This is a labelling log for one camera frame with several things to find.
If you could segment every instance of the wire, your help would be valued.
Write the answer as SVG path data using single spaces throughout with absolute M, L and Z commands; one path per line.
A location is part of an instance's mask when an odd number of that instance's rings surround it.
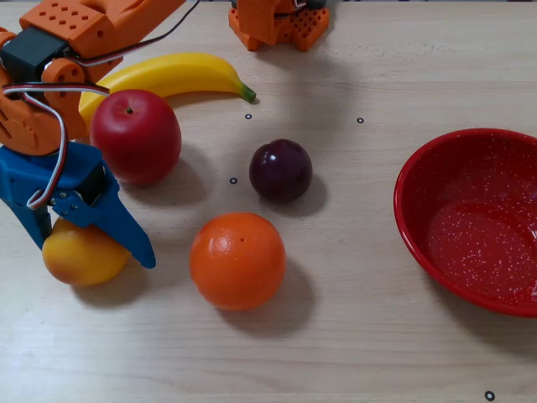
M 185 15 L 183 15 L 183 17 L 179 20 L 179 22 L 176 25 L 174 25 L 170 31 L 160 36 L 157 36 L 156 38 L 147 39 L 145 41 L 140 42 L 139 44 L 131 44 L 130 46 L 121 48 L 119 50 L 114 50 L 113 52 L 109 52 L 104 55 L 99 55 L 95 57 L 83 58 L 80 56 L 67 55 L 65 58 L 67 60 L 74 61 L 75 63 L 78 63 L 79 65 L 83 65 L 85 67 L 91 67 L 93 65 L 101 65 L 103 63 L 107 63 L 108 61 L 119 59 L 120 57 L 124 57 L 125 55 L 128 55 L 129 53 L 132 53 L 135 50 L 141 49 L 150 44 L 154 44 L 155 42 L 158 42 L 159 40 L 164 39 L 168 35 L 173 33 L 183 23 L 183 21 L 185 21 L 185 19 L 189 16 L 189 14 L 194 11 L 194 9 L 198 6 L 200 1 L 201 0 L 196 0 L 194 5 L 189 8 L 189 10 L 185 13 Z
M 60 150 L 58 153 L 58 160 L 56 162 L 56 166 L 52 171 L 52 175 L 50 176 L 49 184 L 44 189 L 44 191 L 42 189 L 37 190 L 26 202 L 26 207 L 35 210 L 43 206 L 50 199 L 52 193 L 54 192 L 54 189 L 56 188 L 56 185 L 58 185 L 58 181 L 60 180 L 61 176 L 61 170 L 63 169 L 65 163 L 65 157 L 67 156 L 67 144 L 69 143 L 69 139 L 67 137 L 67 132 L 65 131 L 64 120 L 62 119 L 60 114 L 52 107 L 49 107 L 48 105 L 45 105 L 34 97 L 31 97 L 28 92 L 95 92 L 97 94 L 107 97 L 108 95 L 110 95 L 110 90 L 108 90 L 108 88 L 105 88 L 104 86 L 97 86 L 95 84 L 81 84 L 80 82 L 27 82 L 23 84 L 8 84 L 6 86 L 3 86 L 2 89 L 4 95 L 15 92 L 22 92 L 24 101 L 31 103 L 36 107 L 40 107 L 47 112 L 52 113 L 56 116 L 58 122 L 60 123 Z
M 104 86 L 96 84 L 85 84 L 80 82 L 25 82 L 7 84 L 2 87 L 3 94 L 14 92 L 95 92 L 107 97 L 110 90 Z
M 295 0 L 295 11 L 305 7 L 306 4 L 307 4 L 306 0 L 302 0 L 302 1 Z
M 23 93 L 23 98 L 26 102 L 52 113 L 60 123 L 60 151 L 58 152 L 58 159 L 56 161 L 56 166 L 52 171 L 52 175 L 50 176 L 49 184 L 45 187 L 44 191 L 42 189 L 37 190 L 26 202 L 26 207 L 31 210 L 36 210 L 46 204 L 60 181 L 61 171 L 63 170 L 65 157 L 67 156 L 67 144 L 69 143 L 69 139 L 67 138 L 67 132 L 65 131 L 64 119 L 61 118 L 60 114 L 57 113 L 55 109 L 45 105 L 34 97 L 31 97 L 26 92 Z

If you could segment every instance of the speckled red bowl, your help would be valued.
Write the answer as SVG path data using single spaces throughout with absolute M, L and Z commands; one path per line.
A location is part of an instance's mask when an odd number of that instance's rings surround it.
M 412 255 L 448 290 L 537 317 L 537 139 L 496 128 L 434 139 L 401 170 L 394 210 Z

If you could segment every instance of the peach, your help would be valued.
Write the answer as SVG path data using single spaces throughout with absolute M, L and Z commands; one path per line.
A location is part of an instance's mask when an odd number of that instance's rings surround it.
M 80 287 L 110 280 L 125 267 L 130 255 L 101 229 L 80 228 L 62 218 L 43 245 L 48 271 L 57 280 Z

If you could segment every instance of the table surface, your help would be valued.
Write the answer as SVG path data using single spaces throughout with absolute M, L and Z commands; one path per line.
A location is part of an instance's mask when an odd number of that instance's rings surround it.
M 17 31 L 30 7 L 1 4 L 0 26 Z M 172 38 L 122 64 L 209 52 L 260 100 L 169 99 L 181 162 L 158 186 L 121 194 L 156 269 L 132 262 L 108 284 L 72 290 L 0 207 L 0 401 L 475 403 L 492 390 L 498 402 L 535 402 L 537 322 L 433 284 L 399 236 L 392 194 L 403 163 L 436 136 L 535 134 L 537 7 L 344 3 L 310 52 L 257 54 L 227 27 L 227 7 L 201 4 Z M 305 146 L 315 179 L 301 201 L 274 209 L 250 186 L 248 161 L 281 137 Z M 288 251 L 282 288 L 256 311 L 214 310 L 189 277 L 196 231 L 230 211 L 269 219 Z

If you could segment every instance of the yellow banana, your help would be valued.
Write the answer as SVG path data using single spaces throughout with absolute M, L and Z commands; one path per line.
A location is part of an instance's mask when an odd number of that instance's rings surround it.
M 145 90 L 160 97 L 197 91 L 233 92 L 248 102 L 256 97 L 232 65 L 207 53 L 155 57 L 106 76 L 98 84 L 110 88 L 110 92 Z M 103 100 L 103 96 L 92 92 L 82 94 L 79 111 L 88 125 Z

